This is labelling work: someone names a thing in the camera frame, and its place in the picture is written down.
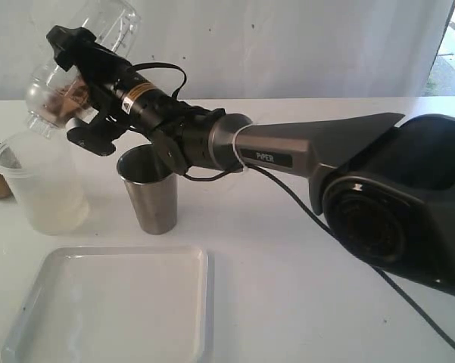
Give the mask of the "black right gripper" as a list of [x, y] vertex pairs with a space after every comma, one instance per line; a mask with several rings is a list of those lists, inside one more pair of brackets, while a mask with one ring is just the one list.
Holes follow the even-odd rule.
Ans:
[[62, 70], [76, 65], [87, 85], [89, 103], [98, 113], [116, 121], [130, 118], [123, 109], [126, 93], [136, 85], [136, 72], [129, 61], [97, 44], [96, 36], [83, 27], [55, 25], [46, 39], [55, 63]]

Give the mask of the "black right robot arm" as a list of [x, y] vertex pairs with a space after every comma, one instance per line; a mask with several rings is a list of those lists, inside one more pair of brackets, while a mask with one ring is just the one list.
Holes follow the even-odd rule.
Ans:
[[95, 118], [67, 131], [106, 156], [133, 131], [177, 175], [245, 167], [308, 181], [314, 214], [353, 256], [381, 271], [455, 296], [455, 117], [376, 113], [347, 119], [257, 125], [168, 95], [141, 75], [144, 64], [100, 45], [88, 29], [54, 26], [56, 64], [76, 68]]

